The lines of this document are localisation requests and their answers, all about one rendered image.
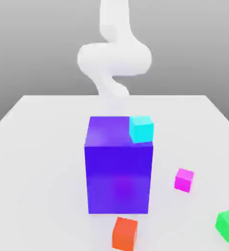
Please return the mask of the small cyan cube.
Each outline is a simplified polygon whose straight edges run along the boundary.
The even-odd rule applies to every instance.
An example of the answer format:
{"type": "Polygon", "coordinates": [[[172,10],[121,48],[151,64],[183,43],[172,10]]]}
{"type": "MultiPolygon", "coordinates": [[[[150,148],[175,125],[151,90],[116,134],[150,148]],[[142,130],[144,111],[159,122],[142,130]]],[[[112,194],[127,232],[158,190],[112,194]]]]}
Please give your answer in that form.
{"type": "Polygon", "coordinates": [[[133,143],[152,142],[154,137],[154,122],[150,116],[130,116],[129,134],[133,143]]]}

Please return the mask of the small magenta cube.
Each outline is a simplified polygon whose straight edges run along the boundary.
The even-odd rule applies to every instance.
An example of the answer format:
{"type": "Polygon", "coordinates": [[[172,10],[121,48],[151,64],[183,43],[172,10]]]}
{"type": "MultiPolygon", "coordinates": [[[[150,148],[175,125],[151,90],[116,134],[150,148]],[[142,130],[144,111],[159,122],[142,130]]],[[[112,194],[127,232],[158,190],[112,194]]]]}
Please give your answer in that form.
{"type": "Polygon", "coordinates": [[[174,188],[189,193],[194,178],[194,172],[180,168],[175,176],[174,188]]]}

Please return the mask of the small orange cube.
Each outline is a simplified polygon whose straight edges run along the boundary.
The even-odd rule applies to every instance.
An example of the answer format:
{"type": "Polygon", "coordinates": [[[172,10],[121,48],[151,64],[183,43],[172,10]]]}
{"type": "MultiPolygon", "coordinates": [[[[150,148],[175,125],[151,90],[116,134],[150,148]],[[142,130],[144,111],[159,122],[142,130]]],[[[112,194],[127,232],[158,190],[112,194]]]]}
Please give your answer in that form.
{"type": "Polygon", "coordinates": [[[112,248],[121,251],[134,251],[137,227],[138,221],[117,217],[112,232],[112,248]]]}

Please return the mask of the large blue box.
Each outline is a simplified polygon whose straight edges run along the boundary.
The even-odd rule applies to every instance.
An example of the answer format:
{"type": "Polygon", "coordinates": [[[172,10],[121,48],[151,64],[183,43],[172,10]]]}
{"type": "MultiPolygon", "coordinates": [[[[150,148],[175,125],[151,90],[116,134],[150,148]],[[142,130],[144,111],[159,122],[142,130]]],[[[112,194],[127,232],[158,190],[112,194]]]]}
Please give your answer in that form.
{"type": "Polygon", "coordinates": [[[134,143],[127,116],[91,116],[84,145],[90,214],[146,214],[153,143],[134,143]]]}

